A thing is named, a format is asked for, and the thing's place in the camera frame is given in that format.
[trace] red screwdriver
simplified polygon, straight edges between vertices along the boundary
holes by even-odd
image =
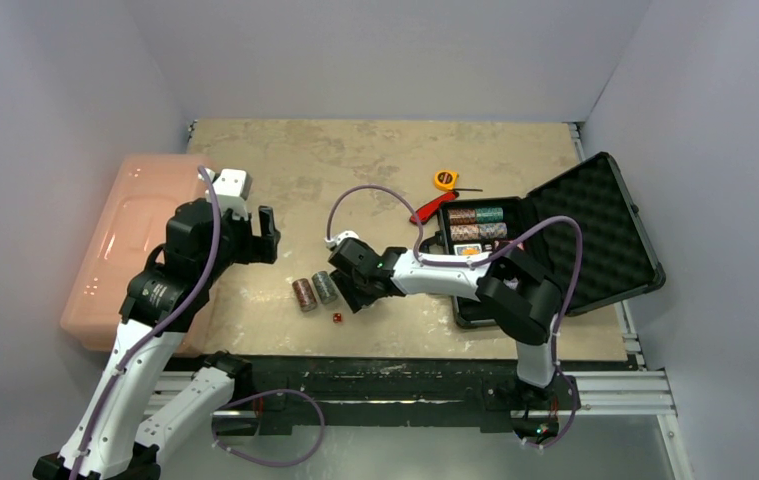
[[[420,223],[428,222],[430,218],[434,217],[435,214],[438,213],[438,208],[440,208],[442,204],[451,200],[455,200],[456,198],[458,198],[458,192],[455,190],[450,190],[449,192],[439,196],[426,205],[418,208],[416,215],[418,218],[420,218]],[[408,221],[417,225],[417,219],[414,215],[412,215]]]

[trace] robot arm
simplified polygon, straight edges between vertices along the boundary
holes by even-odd
[[[422,254],[389,247],[376,253],[354,232],[330,240],[332,280],[353,313],[382,297],[418,293],[454,295],[476,300],[493,315],[503,332],[517,342],[518,379],[546,388],[553,380],[551,327],[564,299],[552,274],[520,249],[474,267],[482,253],[467,257]],[[462,263],[430,266],[422,260]]]
[[[251,378],[244,374],[246,365],[225,353],[215,354],[186,391],[138,426],[161,371],[194,315],[208,302],[208,291],[216,279],[234,263],[276,261],[280,234],[271,208],[259,207],[261,235],[252,232],[245,203],[250,181],[246,172],[224,170],[213,181],[214,192],[206,192],[209,199],[215,194],[220,205],[220,234],[214,239],[218,248],[211,273],[198,294],[188,300],[187,308],[174,315],[166,328],[162,326],[162,331],[159,324],[166,323],[202,278],[215,231],[212,206],[206,199],[176,209],[167,224],[166,242],[129,282],[108,365],[82,420],[58,454],[38,461],[34,478],[158,478],[156,462],[163,462],[199,422],[233,396],[243,396],[247,390],[254,393]],[[157,261],[159,255],[163,255],[162,262]],[[152,338],[136,347],[148,336]],[[125,368],[118,371],[122,362]],[[87,448],[80,451],[83,444]],[[79,476],[71,476],[71,471]]]

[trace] cable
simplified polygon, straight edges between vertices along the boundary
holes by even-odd
[[[341,204],[341,201],[343,201],[344,198],[346,198],[349,194],[353,192],[357,192],[359,190],[365,190],[365,189],[372,189],[372,190],[379,190],[385,193],[390,194],[397,200],[399,200],[405,207],[408,209],[409,212],[411,212],[412,218],[414,218],[415,222],[417,223],[417,239],[414,241],[414,247],[412,248],[412,254],[414,255],[414,258],[422,263],[423,265],[429,265],[433,267],[468,267],[468,268],[476,268],[480,267],[482,265],[486,265],[488,263],[493,262],[494,260],[502,257],[503,255],[507,254],[512,249],[516,248],[520,243],[525,242],[529,239],[532,235],[535,235],[536,233],[540,232],[544,228],[556,224],[556,223],[567,223],[573,228],[573,232],[576,237],[576,256],[574,258],[573,262],[573,273],[570,277],[570,283],[568,283],[567,291],[565,292],[565,299],[564,302],[562,302],[562,307],[559,309],[559,313],[556,315],[555,320],[553,320],[552,328],[551,328],[551,335],[552,335],[552,360],[553,365],[555,365],[555,372],[556,375],[560,375],[564,381],[567,383],[569,391],[571,393],[572,398],[572,406],[570,410],[570,416],[567,419],[567,422],[565,423],[564,428],[559,430],[559,434],[552,438],[550,442],[548,442],[546,445],[539,444],[539,448],[549,448],[556,443],[558,443],[559,440],[561,440],[564,435],[567,433],[568,430],[570,430],[571,425],[573,425],[573,420],[576,417],[576,411],[579,409],[579,392],[577,391],[576,384],[571,382],[567,375],[565,375],[564,371],[562,371],[561,367],[559,366],[559,359],[558,355],[556,354],[556,343],[558,339],[558,333],[559,329],[561,328],[562,320],[564,319],[565,314],[567,313],[568,308],[570,308],[570,302],[573,299],[573,292],[576,290],[576,283],[579,280],[579,270],[582,266],[582,229],[579,228],[579,224],[576,223],[576,220],[566,216],[566,215],[556,215],[550,218],[547,218],[545,220],[542,220],[532,226],[529,230],[523,232],[519,237],[512,240],[508,245],[501,248],[500,250],[494,252],[493,254],[489,255],[488,257],[477,260],[475,262],[448,262],[448,261],[438,261],[438,260],[429,260],[421,257],[420,254],[420,243],[423,241],[423,223],[420,221],[420,217],[417,215],[417,212],[414,210],[414,207],[411,206],[408,201],[406,201],[405,198],[402,197],[399,193],[391,190],[388,187],[383,187],[382,185],[359,185],[357,187],[350,188],[349,190],[345,191],[341,194],[340,197],[338,197],[337,200],[335,200],[335,203],[332,205],[332,210],[329,212],[329,218],[326,221],[326,239],[327,241],[331,241],[332,239],[332,219],[335,216],[335,211],[338,209],[338,206]]]
[[[243,458],[244,460],[248,460],[252,463],[262,465],[264,467],[276,467],[276,468],[293,467],[294,465],[300,464],[308,460],[312,455],[314,455],[315,452],[317,452],[317,449],[320,448],[320,444],[323,443],[323,433],[326,431],[326,417],[323,416],[323,411],[320,410],[320,405],[317,404],[317,401],[315,401],[313,398],[309,397],[305,393],[300,392],[299,390],[291,390],[289,388],[279,388],[276,390],[268,390],[266,392],[257,393],[255,395],[251,395],[249,397],[236,400],[232,403],[227,403],[226,405],[223,405],[222,407],[220,407],[220,409],[225,410],[229,408],[234,408],[234,407],[237,407],[238,405],[243,405],[244,403],[251,402],[258,398],[263,398],[263,397],[267,397],[274,394],[284,394],[284,393],[302,397],[303,400],[307,401],[308,403],[311,404],[312,407],[314,407],[314,410],[317,412],[317,417],[320,419],[320,433],[317,434],[317,440],[314,441],[314,444],[311,446],[311,448],[308,449],[308,451],[305,452],[302,456],[300,456],[299,458],[296,458],[295,460],[289,460],[287,462],[277,462],[275,460],[265,460],[262,458],[253,457],[239,450],[235,450],[234,448],[223,443],[223,441],[220,440],[220,437],[217,436],[217,432],[214,431],[213,424],[211,425],[211,436],[214,438],[214,443],[211,446],[220,447],[226,453],[231,453],[232,455],[236,457]]]
[[[185,300],[182,301],[182,303],[179,304],[179,306],[176,307],[176,309],[173,310],[164,320],[158,322],[158,325],[156,325],[155,328],[141,337],[141,339],[138,340],[137,343],[135,343],[132,348],[126,352],[125,355],[123,355],[120,361],[117,362],[117,365],[114,366],[114,369],[117,372],[121,373],[111,375],[111,378],[109,378],[108,382],[105,384],[105,388],[102,389],[102,393],[99,394],[99,397],[96,400],[96,404],[91,411],[90,418],[85,424],[85,429],[82,433],[82,440],[79,442],[79,452],[87,451],[88,444],[90,443],[90,439],[93,436],[93,431],[96,428],[96,423],[99,421],[99,417],[102,415],[102,411],[105,409],[105,404],[108,402],[108,397],[114,390],[114,386],[120,379],[122,372],[125,371],[126,366],[129,364],[129,362],[131,362],[135,354],[137,354],[138,351],[144,345],[146,345],[147,342],[149,342],[152,338],[160,335],[161,332],[169,327],[174,320],[179,318],[179,316],[184,313],[185,310],[187,310],[191,302],[193,302],[196,296],[199,295],[199,292],[202,291],[202,288],[208,281],[208,277],[211,275],[211,271],[214,269],[214,260],[217,258],[217,248],[220,243],[220,204],[217,202],[217,195],[214,194],[214,184],[211,181],[211,177],[208,176],[208,171],[205,169],[205,167],[202,166],[197,167],[197,171],[199,172],[200,176],[202,176],[202,180],[205,182],[205,185],[210,192],[209,198],[211,199],[211,214],[214,220],[214,228],[211,233],[211,249],[208,252],[208,259],[205,262],[205,267],[203,268],[202,274],[199,276],[199,280],[197,280],[196,285],[194,285],[194,288],[191,290],[188,296],[185,297]],[[73,468],[70,469],[69,480],[78,479],[79,470],[82,468],[83,462],[84,453],[79,453],[79,455],[76,457],[76,460],[73,462]]]

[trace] table surface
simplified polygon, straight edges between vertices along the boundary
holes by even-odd
[[[450,169],[460,174],[457,187],[485,190],[461,198],[524,196],[578,161],[564,124],[430,121],[201,119],[188,153],[248,171],[250,204],[272,206],[282,232],[275,265],[231,268],[215,287],[205,350],[244,355],[516,358],[514,341],[498,328],[459,328],[449,297],[382,299],[357,315],[339,299],[303,313],[291,282],[331,270],[326,220],[350,187],[384,185],[417,208],[441,193],[434,173]],[[332,230],[354,230],[379,252],[410,248],[417,229],[409,216],[393,197],[359,191],[341,204]],[[436,229],[433,219],[426,232]],[[335,312],[343,323],[332,322]],[[566,319],[559,356],[625,360],[614,307]]]

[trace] foam lining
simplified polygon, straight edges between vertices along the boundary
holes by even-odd
[[[627,203],[616,168],[608,154],[598,154],[527,197],[539,220],[567,215],[582,228],[582,269],[570,310],[636,286],[659,283],[659,273],[633,220],[633,205]],[[575,258],[573,229],[558,224],[544,229],[542,235],[550,267],[557,279],[567,285]]]

